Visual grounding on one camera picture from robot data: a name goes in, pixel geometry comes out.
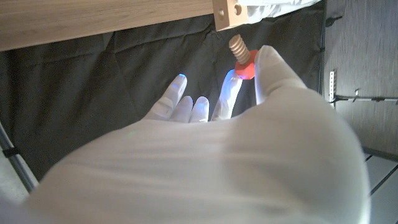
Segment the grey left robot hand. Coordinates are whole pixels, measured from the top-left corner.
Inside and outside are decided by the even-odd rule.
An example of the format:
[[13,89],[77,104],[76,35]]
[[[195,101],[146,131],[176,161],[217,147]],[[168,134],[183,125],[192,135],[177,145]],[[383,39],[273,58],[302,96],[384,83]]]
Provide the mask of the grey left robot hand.
[[278,17],[312,6],[321,0],[238,0],[248,9],[247,24],[255,24],[267,17]]

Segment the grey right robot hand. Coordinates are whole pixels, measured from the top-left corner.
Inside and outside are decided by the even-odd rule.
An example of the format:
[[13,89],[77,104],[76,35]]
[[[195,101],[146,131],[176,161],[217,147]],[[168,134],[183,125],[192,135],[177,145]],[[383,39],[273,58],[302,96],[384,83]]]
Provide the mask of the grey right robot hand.
[[255,69],[238,116],[233,72],[213,114],[179,75],[142,120],[56,163],[25,207],[50,223],[368,223],[353,130],[273,47]]

